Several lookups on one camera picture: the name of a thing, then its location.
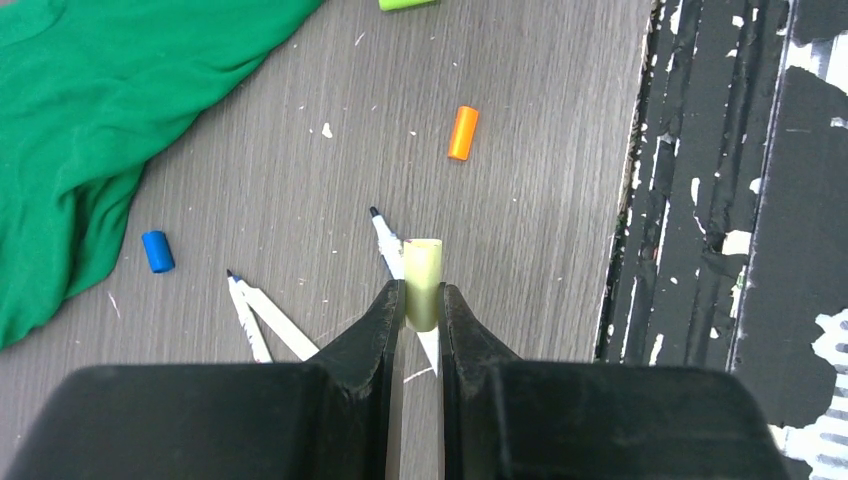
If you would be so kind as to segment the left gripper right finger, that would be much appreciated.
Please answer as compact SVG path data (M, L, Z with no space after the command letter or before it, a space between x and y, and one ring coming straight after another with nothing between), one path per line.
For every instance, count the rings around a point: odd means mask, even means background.
M525 360L438 290L446 479L784 479L753 397L685 367Z

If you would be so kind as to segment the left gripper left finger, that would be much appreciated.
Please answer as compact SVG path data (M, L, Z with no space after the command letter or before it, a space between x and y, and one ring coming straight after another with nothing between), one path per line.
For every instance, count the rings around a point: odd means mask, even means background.
M53 392L11 479L395 479L400 281L301 363L105 365Z

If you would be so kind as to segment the green pen cap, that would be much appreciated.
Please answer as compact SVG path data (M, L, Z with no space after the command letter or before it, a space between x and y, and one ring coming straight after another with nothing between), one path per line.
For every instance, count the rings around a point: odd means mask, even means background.
M378 0L383 12L397 11L434 3L435 0Z

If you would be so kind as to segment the yellow pen cap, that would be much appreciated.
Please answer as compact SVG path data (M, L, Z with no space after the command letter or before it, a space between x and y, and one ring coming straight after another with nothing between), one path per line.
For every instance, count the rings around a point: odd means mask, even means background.
M440 239L409 239L403 244L405 312L416 332L429 332L437 325L442 249Z

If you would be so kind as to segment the blue pen cap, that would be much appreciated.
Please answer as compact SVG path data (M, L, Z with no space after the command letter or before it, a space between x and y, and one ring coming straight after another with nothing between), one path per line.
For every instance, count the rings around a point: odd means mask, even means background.
M150 270L155 274L167 273L175 268L175 261L166 234L152 230L141 235Z

